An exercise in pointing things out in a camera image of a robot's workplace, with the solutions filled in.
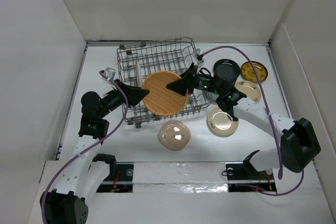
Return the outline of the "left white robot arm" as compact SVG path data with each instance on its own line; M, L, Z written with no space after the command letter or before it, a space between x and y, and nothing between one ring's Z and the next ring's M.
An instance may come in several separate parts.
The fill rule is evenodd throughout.
M88 202L104 180L117 175L113 155L101 154L103 142L112 135L105 116L124 105L140 103L150 92L116 79L114 89L101 98L89 91L81 98L80 129L72 158L51 179L40 198L43 223L86 223Z

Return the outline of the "orange woven round plate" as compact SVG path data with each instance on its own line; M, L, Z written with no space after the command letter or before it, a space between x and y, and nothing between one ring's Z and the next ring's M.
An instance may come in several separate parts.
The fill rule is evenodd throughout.
M189 94L182 96L166 86L181 77L176 73L162 70L149 75L143 82L142 89L149 94L142 100L146 108L159 116L173 116L181 112L189 101Z

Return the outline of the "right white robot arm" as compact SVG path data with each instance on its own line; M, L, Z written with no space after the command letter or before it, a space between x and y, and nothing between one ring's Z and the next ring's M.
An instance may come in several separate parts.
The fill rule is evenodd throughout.
M180 95L195 89L217 94L218 107L234 121L245 120L274 137L279 147L266 151L256 150L244 159L243 174L255 178L262 171L283 167L300 173L321 152L321 147L311 122L305 118L297 121L277 114L254 102L235 88L239 65L229 59L219 60L214 75L202 74L191 64L180 79L167 84L167 88Z

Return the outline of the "white plate with red characters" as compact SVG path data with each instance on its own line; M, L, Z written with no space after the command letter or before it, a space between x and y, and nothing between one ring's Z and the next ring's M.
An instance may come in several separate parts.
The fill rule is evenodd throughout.
M135 61L135 76L136 76L138 87L142 87L142 85L143 85L143 75L142 75L140 63L137 60Z

